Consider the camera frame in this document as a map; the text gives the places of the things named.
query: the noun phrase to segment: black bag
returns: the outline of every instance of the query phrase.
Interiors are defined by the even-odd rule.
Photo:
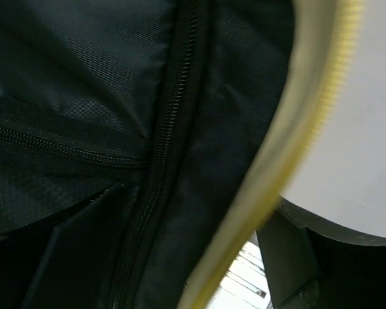
[[[296,13],[312,3],[299,2]],[[306,18],[321,49],[302,66],[317,76],[335,20],[316,16],[350,12],[323,2]],[[290,0],[0,0],[0,309],[173,309],[194,291],[189,275],[282,96],[293,11]],[[312,76],[289,88],[312,97]],[[283,96],[297,117],[275,115],[275,130],[305,136],[320,99]],[[277,176],[261,180],[266,208],[223,234],[235,245],[213,287],[299,157],[275,138],[260,154],[264,177]],[[236,204],[256,204],[245,184]]]

